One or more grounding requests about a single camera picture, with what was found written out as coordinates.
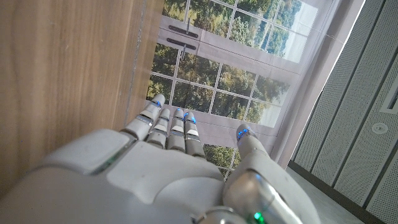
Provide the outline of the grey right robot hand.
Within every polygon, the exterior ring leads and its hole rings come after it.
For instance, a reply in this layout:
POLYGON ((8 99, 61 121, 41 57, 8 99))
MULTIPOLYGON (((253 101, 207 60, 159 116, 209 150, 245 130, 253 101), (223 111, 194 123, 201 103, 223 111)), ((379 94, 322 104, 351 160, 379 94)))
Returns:
POLYGON ((2 223, 319 223, 310 197, 254 131, 236 131, 229 177, 207 161, 191 112, 156 95, 124 129, 49 154, 1 199, 2 223))

